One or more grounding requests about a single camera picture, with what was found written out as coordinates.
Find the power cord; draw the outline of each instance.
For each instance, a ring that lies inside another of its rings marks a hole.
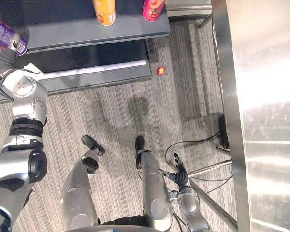
[[[218,135],[219,133],[220,133],[220,132],[218,131],[216,134],[214,134],[214,135],[212,135],[212,136],[210,136],[210,137],[208,137],[208,138],[206,138],[206,139],[193,140],[193,141],[180,141],[180,142],[177,142],[177,143],[174,143],[174,144],[170,145],[170,146],[166,149],[166,151],[165,151],[165,153],[164,153],[164,158],[165,158],[167,164],[170,166],[170,163],[171,163],[171,162],[168,162],[168,160],[167,160],[167,158],[166,158],[166,154],[167,154],[168,150],[169,150],[172,146],[174,146],[174,145],[176,145],[176,144],[181,144],[181,143],[201,143],[201,142],[205,142],[205,141],[211,140],[212,138],[214,138],[214,137],[215,137],[216,135]]]
[[[218,182],[218,181],[224,181],[224,180],[228,180],[229,179],[229,177],[228,177],[226,179],[221,179],[221,180],[205,180],[205,179],[196,178],[196,177],[193,177],[193,176],[190,177],[190,178],[193,178],[193,179],[196,179],[196,180],[208,181],[208,182]]]
[[[174,215],[174,217],[177,217],[178,218],[178,220],[185,226],[186,224],[185,224],[185,222],[177,215],[177,213],[174,211],[174,209],[173,209],[173,215]]]
[[[175,212],[173,212],[173,217],[175,218],[175,220],[176,220],[176,222],[177,222],[177,224],[179,226],[180,232],[183,232],[183,228],[182,228],[182,226],[181,226],[181,224],[179,222],[179,220],[182,221],[182,219],[180,219]]]
[[[137,171],[137,175],[139,176],[139,178],[143,181],[143,179],[141,178],[140,173],[142,173],[141,171]]]
[[[207,194],[210,193],[210,192],[212,192],[212,191],[215,191],[216,189],[218,189],[218,188],[220,188],[220,187],[222,187],[222,186],[224,186],[224,185],[225,185],[229,180],[231,180],[232,177],[233,177],[233,175],[230,176],[230,177],[229,177],[225,182],[223,182],[223,183],[222,183],[221,185],[219,185],[218,187],[216,187],[216,188],[214,188],[214,189],[208,191]]]

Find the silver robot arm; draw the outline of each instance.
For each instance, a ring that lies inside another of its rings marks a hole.
[[[62,189],[64,231],[99,225],[88,175],[99,168],[99,156],[105,151],[88,135],[82,137],[82,142],[89,151],[73,165]]]
[[[43,149],[47,90],[36,68],[15,69],[19,36],[0,54],[0,91],[14,99],[12,124],[0,151],[0,231],[10,231],[27,203],[32,186],[47,173]]]
[[[159,170],[161,174],[169,178],[179,186],[179,191],[170,192],[170,198],[178,202],[180,214],[190,232],[213,232],[206,219],[200,212],[200,203],[197,192],[191,187],[187,171],[178,154],[174,153],[177,162],[177,173]]]
[[[148,150],[141,154],[144,215],[151,228],[168,231],[172,225],[172,205],[163,176],[153,154]]]

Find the robot leg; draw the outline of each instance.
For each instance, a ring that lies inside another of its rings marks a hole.
[[[144,215],[151,228],[167,231],[172,225],[172,205],[155,157],[144,150],[144,138],[136,139],[137,168],[142,168]]]
[[[87,135],[82,138],[82,142],[90,150],[74,164],[62,190],[65,231],[96,226],[100,223],[91,198],[88,174],[94,174],[98,169],[99,156],[104,154],[104,149]]]

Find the striped carpet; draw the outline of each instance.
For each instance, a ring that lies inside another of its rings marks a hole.
[[[34,186],[35,194],[22,210],[14,232],[59,232],[63,230],[61,189],[72,164],[86,152],[79,138],[91,135],[106,152],[100,168],[90,179],[92,198],[102,222],[142,214],[141,180],[134,160],[134,138],[143,135],[146,148],[161,168],[165,149],[182,140],[198,140],[218,130],[217,116],[223,112],[211,27],[198,30],[197,21],[171,23],[171,36],[147,40],[153,73],[166,68],[164,77],[111,87],[91,88],[57,94],[47,99],[48,123],[43,139],[48,157],[48,174]],[[0,104],[0,147],[11,123],[11,104]],[[170,149],[182,156],[188,171],[225,159],[215,150],[218,140],[202,144],[176,145]],[[200,178],[224,179],[230,167]],[[196,182],[209,191],[222,182]],[[176,186],[167,181],[168,188]],[[209,194],[236,218],[233,181]],[[203,215],[216,232],[231,231],[204,204]],[[179,231],[174,220],[172,232]]]

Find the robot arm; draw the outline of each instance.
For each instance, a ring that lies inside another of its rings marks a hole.
[[[10,231],[27,203],[32,186],[47,173],[43,149],[43,126],[46,123],[47,90],[36,70],[14,69],[19,36],[0,54],[0,89],[13,103],[9,136],[0,151],[0,231]]]
[[[63,185],[61,202],[64,231],[99,225],[88,175],[93,175],[99,168],[99,156],[105,150],[88,135],[82,137],[82,142],[89,151],[73,165]]]
[[[206,219],[200,212],[200,202],[197,192],[191,187],[187,171],[178,154],[174,153],[175,161],[179,171],[175,174],[159,170],[161,174],[169,178],[179,186],[179,191],[170,193],[171,199],[176,199],[179,205],[180,214],[190,232],[212,232]]]

